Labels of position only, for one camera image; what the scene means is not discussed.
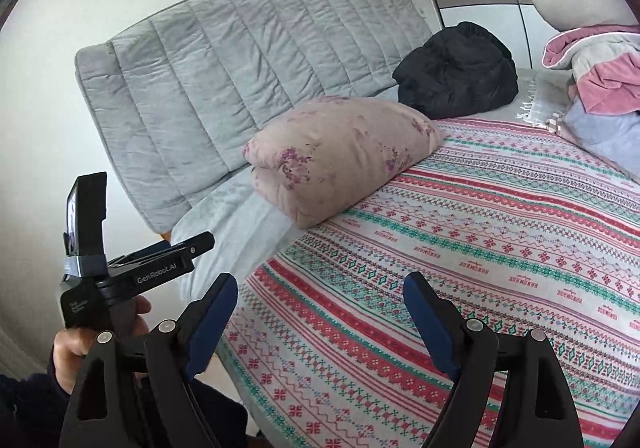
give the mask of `hand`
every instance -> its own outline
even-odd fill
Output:
[[[133,323],[132,335],[140,336],[149,332],[149,327],[140,316],[151,310],[151,303],[143,296],[136,297],[136,320]],[[53,365],[56,369],[56,380],[66,393],[71,395],[78,370],[89,353],[98,333],[85,327],[67,329],[56,334],[53,340]]]

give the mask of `striped bedsheet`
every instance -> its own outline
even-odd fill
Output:
[[[278,448],[421,446],[451,386],[402,303],[421,271],[496,332],[545,330],[585,445],[609,446],[640,397],[640,187],[541,129],[439,124],[437,153],[247,279],[226,370]]]

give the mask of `dark sleeve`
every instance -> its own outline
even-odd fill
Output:
[[[223,448],[246,448],[248,415],[244,406],[202,381],[193,380],[191,391],[218,443]]]
[[[191,390],[218,442],[224,448],[246,448],[248,415],[244,406],[197,380],[191,383]],[[69,396],[56,380],[51,356],[46,374],[33,374],[21,381],[0,375],[0,399],[8,412],[0,419],[13,415],[19,433],[35,447],[58,448]],[[6,434],[5,428],[2,430],[0,438]]]
[[[48,374],[21,381],[0,376],[0,399],[15,423],[10,435],[23,436],[38,448],[58,448],[68,396],[53,382]]]

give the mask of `black clothing bundle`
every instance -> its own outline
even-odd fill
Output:
[[[471,22],[435,33],[400,62],[393,77],[399,102],[430,119],[495,110],[518,93],[509,49]]]

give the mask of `white pillow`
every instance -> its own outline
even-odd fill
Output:
[[[544,20],[558,31],[593,25],[637,25],[625,0],[532,0]]]

